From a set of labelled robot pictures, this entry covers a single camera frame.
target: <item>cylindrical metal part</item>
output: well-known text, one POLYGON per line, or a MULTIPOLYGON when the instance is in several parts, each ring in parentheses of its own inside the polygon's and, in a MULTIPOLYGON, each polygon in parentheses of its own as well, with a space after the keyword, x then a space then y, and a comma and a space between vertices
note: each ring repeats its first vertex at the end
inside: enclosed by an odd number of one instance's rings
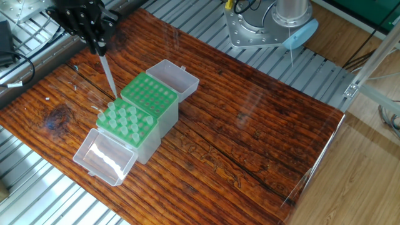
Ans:
POLYGON ((276 0, 271 11, 279 25, 293 28, 308 22, 313 9, 309 0, 276 0))
POLYGON ((303 16, 308 7, 308 0, 277 0, 276 13, 284 19, 295 20, 303 16))

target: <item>dark wood knot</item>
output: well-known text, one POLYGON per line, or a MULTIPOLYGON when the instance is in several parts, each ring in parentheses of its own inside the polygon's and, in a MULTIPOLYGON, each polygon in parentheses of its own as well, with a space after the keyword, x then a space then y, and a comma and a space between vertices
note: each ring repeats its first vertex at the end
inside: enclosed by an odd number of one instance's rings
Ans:
POLYGON ((65 130, 72 114, 65 104, 56 106, 46 117, 45 126, 52 131, 65 130))

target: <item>transparent lid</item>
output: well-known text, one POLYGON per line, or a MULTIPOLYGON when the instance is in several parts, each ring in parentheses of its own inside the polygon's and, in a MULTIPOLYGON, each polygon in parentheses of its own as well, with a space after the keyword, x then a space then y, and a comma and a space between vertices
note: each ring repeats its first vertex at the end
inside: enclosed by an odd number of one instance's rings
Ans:
POLYGON ((199 79, 186 72, 185 69, 185 67, 178 67, 167 59, 164 59, 148 69, 146 74, 173 90, 178 95, 179 102, 181 103, 196 91, 199 86, 199 79))
POLYGON ((112 186, 122 184, 138 154, 96 129, 91 129, 74 156, 74 162, 112 186))

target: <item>silver metal bracket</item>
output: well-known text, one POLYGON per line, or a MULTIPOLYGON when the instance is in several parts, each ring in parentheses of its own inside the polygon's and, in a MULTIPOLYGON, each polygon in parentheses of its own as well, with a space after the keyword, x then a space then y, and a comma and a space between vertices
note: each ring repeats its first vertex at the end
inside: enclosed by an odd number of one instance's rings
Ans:
MULTIPOLYGON (((249 9, 242 14, 234 13, 234 9, 224 9, 232 47, 238 49, 279 47, 288 39, 288 27, 279 25, 273 19, 271 9, 275 5, 275 0, 257 1, 261 2, 256 10, 249 9)), ((240 2, 238 9, 243 9, 247 5, 248 2, 240 2)), ((302 27, 290 27, 290 33, 294 34, 302 27)))
POLYGON ((343 97, 352 99, 358 92, 359 86, 357 84, 351 83, 349 87, 345 90, 343 97))

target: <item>wood grain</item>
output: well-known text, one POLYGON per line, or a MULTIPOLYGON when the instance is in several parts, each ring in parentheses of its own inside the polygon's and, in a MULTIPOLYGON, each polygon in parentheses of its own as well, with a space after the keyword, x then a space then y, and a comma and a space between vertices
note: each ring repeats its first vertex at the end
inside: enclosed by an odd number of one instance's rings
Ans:
MULTIPOLYGON (((325 38, 313 39, 307 47, 342 65, 369 34, 320 6, 313 9, 314 15, 326 18, 317 17, 320 28, 328 33, 321 32, 325 38)), ((359 56, 380 43, 373 37, 359 56)), ((399 51, 390 54, 372 76, 399 72, 399 61, 399 51)), ((391 99, 400 99, 400 76, 367 84, 391 99)), ((400 224, 400 140, 382 123, 377 107, 362 94, 354 100, 289 224, 400 224)))
POLYGON ((129 223, 284 223, 291 191, 343 117, 143 10, 121 24, 107 57, 119 91, 162 59, 201 80, 161 147, 121 186, 72 161, 95 126, 92 106, 112 101, 87 50, 2 110, 0 124, 129 223))

